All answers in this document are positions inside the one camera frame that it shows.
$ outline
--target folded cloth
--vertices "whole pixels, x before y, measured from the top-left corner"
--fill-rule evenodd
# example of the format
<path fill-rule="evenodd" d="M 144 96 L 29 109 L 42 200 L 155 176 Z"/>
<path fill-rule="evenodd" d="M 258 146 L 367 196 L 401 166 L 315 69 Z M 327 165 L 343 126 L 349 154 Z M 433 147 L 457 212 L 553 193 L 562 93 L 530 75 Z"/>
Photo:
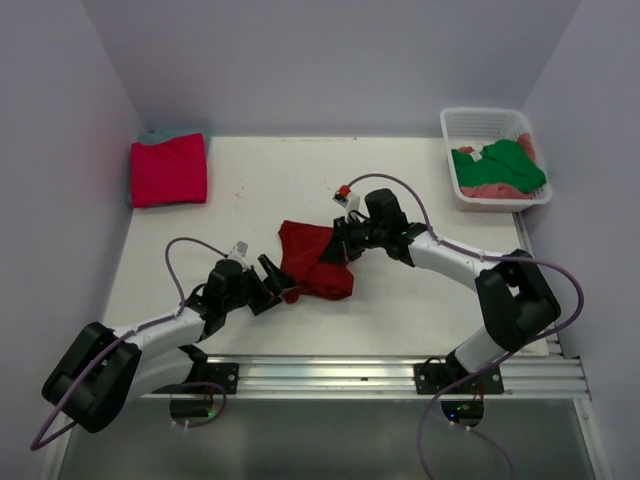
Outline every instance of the folded cloth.
<path fill-rule="evenodd" d="M 467 197 L 532 198 L 532 192 L 546 183 L 544 172 L 535 165 L 531 136 L 523 133 L 517 142 L 499 140 L 482 149 L 477 162 L 474 149 L 453 150 L 460 191 Z"/>
<path fill-rule="evenodd" d="M 333 237 L 333 228 L 285 220 L 278 232 L 282 242 L 280 269 L 291 275 L 299 288 L 283 295 L 294 303 L 300 295 L 340 300 L 353 292 L 353 275 L 347 262 L 338 265 L 321 262 L 320 255 Z"/>
<path fill-rule="evenodd" d="M 131 145 L 134 208 L 207 201 L 207 155 L 201 133 L 156 145 Z"/>

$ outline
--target black clamp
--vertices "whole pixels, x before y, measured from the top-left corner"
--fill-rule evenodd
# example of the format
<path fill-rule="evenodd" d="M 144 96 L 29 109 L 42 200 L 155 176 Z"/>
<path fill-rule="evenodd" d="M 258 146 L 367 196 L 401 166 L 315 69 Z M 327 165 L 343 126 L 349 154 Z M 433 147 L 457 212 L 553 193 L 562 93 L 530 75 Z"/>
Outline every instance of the black clamp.
<path fill-rule="evenodd" d="M 352 262 L 366 249 L 383 248 L 390 258 L 413 267 L 409 245 L 427 227 L 422 223 L 409 223 L 398 199 L 388 188 L 374 190 L 364 201 L 369 218 L 361 215 L 363 221 L 355 217 L 334 219 L 333 238 L 321 261 L 341 264 L 346 258 Z"/>
<path fill-rule="evenodd" d="M 184 383 L 211 382 L 222 387 L 227 395 L 234 395 L 238 390 L 240 365 L 234 362 L 209 363 L 208 356 L 194 345 L 185 345 L 180 350 L 189 355 L 193 367 Z M 179 387 L 169 385 L 154 393 L 186 394 L 193 398 L 171 398 L 169 411 L 174 420 L 188 417 L 207 417 L 211 413 L 214 391 L 209 387 Z"/>
<path fill-rule="evenodd" d="M 209 273 L 207 283 L 198 285 L 186 301 L 205 322 L 200 340 L 210 337 L 226 322 L 227 314 L 249 306 L 254 315 L 282 303 L 282 295 L 297 288 L 295 280 L 276 267 L 266 255 L 258 261 L 266 272 L 263 280 L 252 267 L 231 259 L 219 260 Z"/>
<path fill-rule="evenodd" d="M 531 255 L 518 249 L 508 257 Z M 475 284 L 487 333 L 507 352 L 520 350 L 560 316 L 560 305 L 538 265 L 500 262 L 481 271 Z"/>
<path fill-rule="evenodd" d="M 71 384 L 96 355 L 113 343 L 113 330 L 93 322 L 82 329 L 42 387 L 42 396 L 57 405 Z M 87 432 L 99 432 L 120 413 L 142 353 L 121 343 L 78 385 L 62 411 Z"/>
<path fill-rule="evenodd" d="M 456 366 L 449 357 L 431 357 L 424 363 L 413 366 L 413 381 L 418 395 L 434 395 L 453 382 L 464 378 L 468 373 Z M 484 393 L 500 395 L 504 393 L 504 384 L 500 367 L 492 368 L 478 377 L 454 388 L 450 395 L 474 395 L 484 386 Z"/>

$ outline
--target white table surface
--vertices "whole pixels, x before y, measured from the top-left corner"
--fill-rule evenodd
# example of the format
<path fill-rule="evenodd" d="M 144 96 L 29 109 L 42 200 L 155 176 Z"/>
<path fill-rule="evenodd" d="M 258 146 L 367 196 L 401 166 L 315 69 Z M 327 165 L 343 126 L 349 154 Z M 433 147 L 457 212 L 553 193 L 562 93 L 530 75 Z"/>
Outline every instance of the white table surface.
<path fill-rule="evenodd" d="M 224 251 L 243 240 L 249 261 L 257 265 L 256 257 L 266 253 L 279 264 L 282 221 L 331 226 L 344 214 L 332 201 L 333 192 L 367 172 L 410 183 L 444 235 L 505 253 L 519 247 L 511 214 L 454 209 L 442 139 L 214 137 L 209 166 L 207 204 L 134 212 L 106 325 L 154 318 L 177 305 L 163 260 L 172 238 L 193 236 Z M 410 220 L 422 221 L 414 200 L 398 185 L 371 179 L 354 190 L 364 197 L 382 186 L 394 191 Z M 187 293 L 206 281 L 218 260 L 190 243 L 176 244 L 172 259 Z M 384 251 L 365 252 L 349 268 L 355 276 L 351 297 L 332 302 L 302 296 L 258 317 L 248 308 L 236 310 L 222 330 L 198 346 L 211 354 L 440 355 L 482 325 L 476 294 L 442 275 L 409 268 Z M 524 353 L 547 355 L 546 342 L 529 345 Z"/>

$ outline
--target white wall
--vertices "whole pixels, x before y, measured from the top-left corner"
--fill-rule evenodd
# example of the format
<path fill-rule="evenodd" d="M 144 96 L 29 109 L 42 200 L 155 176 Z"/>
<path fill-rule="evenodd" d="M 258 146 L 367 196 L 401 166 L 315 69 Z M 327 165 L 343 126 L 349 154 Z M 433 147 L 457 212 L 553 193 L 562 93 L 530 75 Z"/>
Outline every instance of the white wall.
<path fill-rule="evenodd" d="M 142 118 L 218 134 L 439 135 L 520 108 L 579 0 L 84 0 Z"/>
<path fill-rule="evenodd" d="M 40 388 L 99 320 L 129 223 L 140 120 L 79 1 L 4 0 L 0 14 L 0 476 L 36 478 Z"/>
<path fill-rule="evenodd" d="M 580 355 L 617 478 L 638 478 L 640 2 L 583 0 L 529 96 L 555 198 L 527 211 L 536 254 L 576 273 L 584 314 L 561 340 Z M 562 284 L 566 301 L 575 294 Z"/>

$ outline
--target gray floor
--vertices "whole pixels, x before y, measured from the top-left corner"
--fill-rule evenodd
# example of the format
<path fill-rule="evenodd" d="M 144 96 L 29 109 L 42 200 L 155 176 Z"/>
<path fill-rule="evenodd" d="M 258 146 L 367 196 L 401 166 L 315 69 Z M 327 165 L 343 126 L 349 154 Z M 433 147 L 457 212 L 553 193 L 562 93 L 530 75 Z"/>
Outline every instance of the gray floor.
<path fill-rule="evenodd" d="M 183 435 L 168 401 L 139 400 L 101 433 L 77 428 L 60 478 L 422 479 L 416 426 L 424 401 L 231 399 L 219 421 Z M 573 403 L 487 402 L 480 427 L 512 455 L 519 479 L 592 479 Z M 487 442 L 438 418 L 427 457 L 439 479 L 508 479 Z"/>

